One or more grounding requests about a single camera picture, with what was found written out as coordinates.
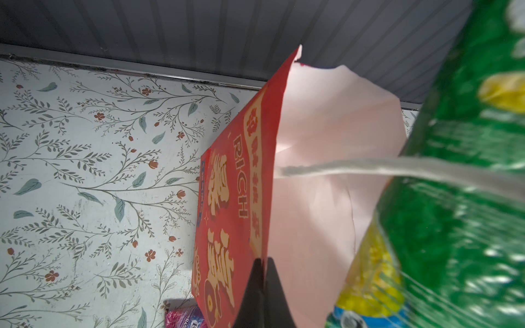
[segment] pink package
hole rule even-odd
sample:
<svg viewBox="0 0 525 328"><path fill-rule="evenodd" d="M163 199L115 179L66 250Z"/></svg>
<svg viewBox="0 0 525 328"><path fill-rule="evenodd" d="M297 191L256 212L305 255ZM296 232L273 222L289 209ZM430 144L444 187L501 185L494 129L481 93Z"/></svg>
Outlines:
<svg viewBox="0 0 525 328"><path fill-rule="evenodd" d="M166 328L208 328L198 306L166 312Z"/></svg>

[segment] green plastic bag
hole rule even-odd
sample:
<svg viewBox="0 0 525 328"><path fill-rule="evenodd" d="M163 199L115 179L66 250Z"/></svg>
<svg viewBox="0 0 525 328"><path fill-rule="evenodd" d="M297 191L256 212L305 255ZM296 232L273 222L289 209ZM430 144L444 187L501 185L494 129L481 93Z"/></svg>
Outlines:
<svg viewBox="0 0 525 328"><path fill-rule="evenodd" d="M478 0L405 156L525 179L525 0ZM326 327L525 327L525 204L391 181Z"/></svg>

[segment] red paper bag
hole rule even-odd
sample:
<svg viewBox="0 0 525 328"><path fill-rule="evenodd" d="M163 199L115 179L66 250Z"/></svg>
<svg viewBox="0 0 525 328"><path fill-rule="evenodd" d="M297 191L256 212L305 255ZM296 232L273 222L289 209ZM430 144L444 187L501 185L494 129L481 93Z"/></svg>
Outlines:
<svg viewBox="0 0 525 328"><path fill-rule="evenodd" d="M297 326L323 326L386 178L274 182L274 163L395 157L406 140L398 98L346 67L295 63L300 51L201 157L192 293L211 328L234 324L268 255Z"/></svg>

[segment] floral wallpaper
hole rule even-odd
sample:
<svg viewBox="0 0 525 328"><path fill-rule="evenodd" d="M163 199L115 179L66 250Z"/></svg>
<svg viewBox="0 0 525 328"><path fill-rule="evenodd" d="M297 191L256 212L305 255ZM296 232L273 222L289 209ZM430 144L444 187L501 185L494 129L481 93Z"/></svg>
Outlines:
<svg viewBox="0 0 525 328"><path fill-rule="evenodd" d="M198 159L255 94L0 60L0 327L163 327Z"/></svg>
<svg viewBox="0 0 525 328"><path fill-rule="evenodd" d="M412 133L412 128L414 127L414 123L416 122L416 118L419 112L410 109L402 109L402 113L403 122L405 124L405 132L406 136L408 137Z"/></svg>

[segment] metal ceiling trim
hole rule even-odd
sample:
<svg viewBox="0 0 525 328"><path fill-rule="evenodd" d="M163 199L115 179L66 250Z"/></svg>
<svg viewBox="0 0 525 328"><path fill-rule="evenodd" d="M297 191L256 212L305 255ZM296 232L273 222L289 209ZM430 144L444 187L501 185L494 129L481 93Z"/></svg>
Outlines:
<svg viewBox="0 0 525 328"><path fill-rule="evenodd" d="M400 101L400 103L402 109L410 109L415 111L419 111L421 109L421 106L423 106L423 104L414 102Z"/></svg>
<svg viewBox="0 0 525 328"><path fill-rule="evenodd" d="M67 52L0 44L0 58L37 62L47 65L67 66L77 69L108 71L134 76L212 84L220 87L259 90L265 81L236 78L212 73L196 72L179 68L141 64L116 59L100 58Z"/></svg>

